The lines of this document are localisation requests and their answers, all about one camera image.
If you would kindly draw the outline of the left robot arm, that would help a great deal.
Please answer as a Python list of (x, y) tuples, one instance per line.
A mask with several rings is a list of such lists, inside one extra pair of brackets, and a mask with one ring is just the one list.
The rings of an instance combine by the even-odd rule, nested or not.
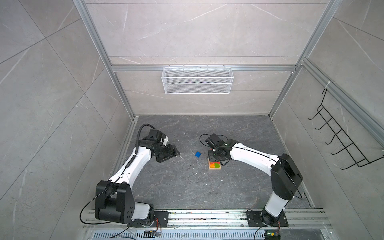
[(138, 222), (149, 227), (155, 221), (155, 211), (151, 204), (136, 202), (132, 187), (146, 163), (155, 157), (158, 163), (180, 155), (175, 145), (169, 144), (169, 138), (150, 124), (140, 126), (132, 154), (123, 166), (108, 180), (99, 181), (96, 186), (95, 218), (100, 223), (90, 223), (82, 219), (85, 208), (79, 214), (85, 225), (103, 225), (120, 223), (130, 225)]

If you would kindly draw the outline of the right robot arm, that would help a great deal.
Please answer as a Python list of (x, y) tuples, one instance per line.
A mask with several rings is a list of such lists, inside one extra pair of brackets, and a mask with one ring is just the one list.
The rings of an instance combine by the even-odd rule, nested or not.
[(209, 136), (205, 143), (210, 147), (208, 155), (211, 162), (220, 162), (224, 166), (230, 160), (240, 161), (271, 177), (273, 192), (261, 212), (261, 220), (267, 226), (277, 223), (288, 202), (299, 192), (303, 181), (291, 156), (263, 153), (236, 140), (224, 141), (215, 134)]

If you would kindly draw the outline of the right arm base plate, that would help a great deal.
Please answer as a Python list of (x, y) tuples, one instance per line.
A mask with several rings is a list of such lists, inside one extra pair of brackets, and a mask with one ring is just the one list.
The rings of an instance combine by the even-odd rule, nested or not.
[(284, 212), (281, 212), (277, 217), (272, 216), (267, 211), (246, 210), (246, 219), (249, 227), (288, 227), (288, 220)]

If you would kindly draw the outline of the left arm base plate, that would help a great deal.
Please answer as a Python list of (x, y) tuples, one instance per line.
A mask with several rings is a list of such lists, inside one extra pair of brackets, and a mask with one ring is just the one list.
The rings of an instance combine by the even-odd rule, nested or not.
[(150, 216), (145, 220), (134, 220), (131, 227), (136, 228), (166, 228), (169, 221), (169, 212), (155, 211), (150, 213)]

